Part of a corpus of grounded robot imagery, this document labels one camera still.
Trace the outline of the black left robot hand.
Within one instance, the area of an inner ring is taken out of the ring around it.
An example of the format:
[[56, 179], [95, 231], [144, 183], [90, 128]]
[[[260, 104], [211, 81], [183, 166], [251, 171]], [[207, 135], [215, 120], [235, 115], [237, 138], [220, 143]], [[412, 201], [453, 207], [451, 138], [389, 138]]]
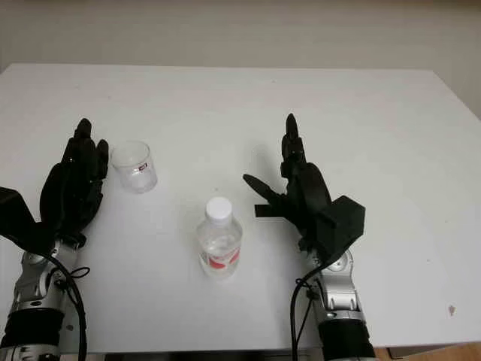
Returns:
[[109, 144], [91, 139], [92, 124], [83, 118], [69, 138], [61, 162], [47, 176], [40, 197], [41, 222], [71, 247], [86, 243], [83, 230], [103, 199]]

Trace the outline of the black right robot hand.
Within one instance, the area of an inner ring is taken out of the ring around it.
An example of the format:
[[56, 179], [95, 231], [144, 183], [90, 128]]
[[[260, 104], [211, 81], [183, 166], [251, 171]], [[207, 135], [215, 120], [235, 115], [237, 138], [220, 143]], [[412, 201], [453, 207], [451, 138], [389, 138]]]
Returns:
[[286, 134], [281, 142], [281, 177], [287, 179], [285, 193], [274, 192], [265, 182], [244, 174], [243, 179], [266, 205], [255, 206], [256, 217], [282, 217], [301, 235], [299, 247], [308, 253], [316, 248], [316, 222], [320, 211], [331, 204], [331, 196], [318, 167], [306, 160], [302, 138], [293, 114], [286, 118]]

